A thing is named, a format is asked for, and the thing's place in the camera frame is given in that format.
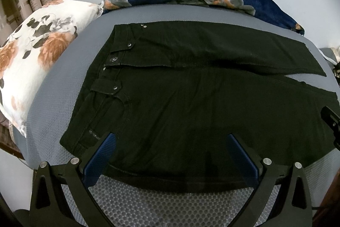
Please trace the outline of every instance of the black pants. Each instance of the black pants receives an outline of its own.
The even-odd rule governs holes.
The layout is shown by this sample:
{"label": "black pants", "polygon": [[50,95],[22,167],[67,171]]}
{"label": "black pants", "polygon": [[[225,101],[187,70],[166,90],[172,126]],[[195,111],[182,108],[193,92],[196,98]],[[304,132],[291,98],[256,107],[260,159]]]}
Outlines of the black pants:
{"label": "black pants", "polygon": [[244,187],[226,149],[240,135],[261,157],[308,166],[333,147],[322,121],[335,93],[282,74],[324,72],[305,45],[202,22],[115,26],[90,66],[61,144],[77,156],[105,132],[105,174],[170,191]]}

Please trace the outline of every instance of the floral pillow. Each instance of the floral pillow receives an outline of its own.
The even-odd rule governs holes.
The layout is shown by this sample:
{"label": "floral pillow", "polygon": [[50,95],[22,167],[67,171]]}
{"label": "floral pillow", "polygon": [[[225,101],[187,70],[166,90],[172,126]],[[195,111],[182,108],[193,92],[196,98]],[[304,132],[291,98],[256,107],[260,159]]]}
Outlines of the floral pillow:
{"label": "floral pillow", "polygon": [[102,8],[53,0],[28,17],[0,48],[0,111],[26,137],[26,119],[40,84],[69,44]]}

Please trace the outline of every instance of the metal screw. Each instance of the metal screw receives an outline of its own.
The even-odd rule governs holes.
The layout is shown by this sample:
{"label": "metal screw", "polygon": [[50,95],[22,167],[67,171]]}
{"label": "metal screw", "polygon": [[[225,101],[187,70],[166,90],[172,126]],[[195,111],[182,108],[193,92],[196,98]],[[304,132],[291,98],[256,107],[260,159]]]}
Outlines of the metal screw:
{"label": "metal screw", "polygon": [[269,159],[269,158],[264,158],[264,159],[263,159],[263,162],[264,162],[266,165],[271,165],[272,160]]}
{"label": "metal screw", "polygon": [[46,161],[43,161],[40,163],[40,167],[41,168],[44,168],[45,166],[47,166],[47,162]]}
{"label": "metal screw", "polygon": [[71,164],[76,165],[77,163],[79,163],[79,158],[74,157],[71,159]]}
{"label": "metal screw", "polygon": [[300,164],[299,162],[296,162],[294,165],[296,168],[302,168],[302,164]]}

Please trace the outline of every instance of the textured mesh fabric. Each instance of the textured mesh fabric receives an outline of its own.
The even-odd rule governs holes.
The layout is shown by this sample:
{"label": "textured mesh fabric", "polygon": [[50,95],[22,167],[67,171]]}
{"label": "textured mesh fabric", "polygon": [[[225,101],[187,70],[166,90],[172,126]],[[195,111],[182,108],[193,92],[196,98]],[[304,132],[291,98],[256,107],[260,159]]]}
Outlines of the textured mesh fabric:
{"label": "textured mesh fabric", "polygon": [[[59,140],[69,124],[86,71],[108,39],[113,26],[169,20],[229,23],[304,42],[327,77],[312,74],[296,74],[290,77],[328,91],[335,91],[340,99],[336,80],[317,48],[308,39],[290,30],[224,9],[185,5],[149,5],[120,9],[98,18],[80,33],[43,81],[27,120],[25,159],[31,167],[37,168],[44,160],[55,165],[66,163],[72,158],[59,144]],[[321,203],[340,167],[339,153],[334,150],[306,168],[314,206]],[[105,176],[101,176],[90,191],[116,226],[227,226],[251,194],[249,188],[216,194],[169,194],[140,190]],[[67,187],[64,187],[64,192],[75,218],[85,224]],[[258,224],[268,216],[277,192],[276,187]],[[176,218],[175,211],[181,211]]]}

